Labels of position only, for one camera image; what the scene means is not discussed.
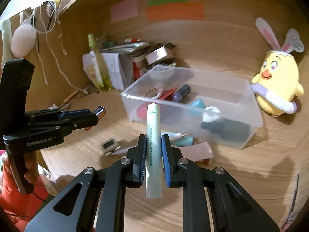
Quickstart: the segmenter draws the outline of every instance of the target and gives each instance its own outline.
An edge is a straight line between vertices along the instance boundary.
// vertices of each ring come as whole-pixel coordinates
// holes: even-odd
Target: white tube
[[[147,108],[146,198],[163,197],[160,107]]]

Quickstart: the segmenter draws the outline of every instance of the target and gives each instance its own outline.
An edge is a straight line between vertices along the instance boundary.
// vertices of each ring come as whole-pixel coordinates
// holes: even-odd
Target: clear plastic box
[[[181,103],[152,99],[154,88],[164,90],[188,84],[191,92]],[[190,132],[203,141],[242,149],[263,121],[250,82],[203,69],[188,69],[157,65],[121,93],[130,121],[146,123],[147,106],[160,106],[161,129],[170,132]],[[203,108],[190,105],[202,99],[206,107],[217,107],[216,118],[206,118]]]

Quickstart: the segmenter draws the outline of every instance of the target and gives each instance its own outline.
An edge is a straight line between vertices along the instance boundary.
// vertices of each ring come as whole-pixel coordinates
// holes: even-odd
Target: green paper strip
[[[179,2],[187,2],[188,0],[149,0],[148,7],[158,6],[168,3],[179,3]]]

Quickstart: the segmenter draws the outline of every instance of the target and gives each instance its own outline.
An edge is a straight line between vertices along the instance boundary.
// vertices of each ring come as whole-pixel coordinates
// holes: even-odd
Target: bunny ears
[[[280,47],[278,40],[269,24],[262,18],[258,17],[255,21],[256,27],[259,29],[261,34],[264,36],[270,46],[276,51],[283,51],[291,53],[293,50],[297,52],[304,51],[304,44],[299,38],[299,34],[296,29],[290,29],[286,35],[285,42]]]

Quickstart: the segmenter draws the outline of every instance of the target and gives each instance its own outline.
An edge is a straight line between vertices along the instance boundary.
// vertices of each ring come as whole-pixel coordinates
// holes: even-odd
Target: hand
[[[34,184],[37,181],[38,176],[39,176],[38,164],[37,164],[37,153],[36,152],[25,153],[24,158],[25,158],[26,168],[28,169],[24,177],[30,184]],[[12,175],[12,171],[10,168],[10,160],[9,160],[9,157],[7,156],[7,153],[4,153],[1,156],[1,161],[4,167],[6,168],[7,172],[10,175]]]

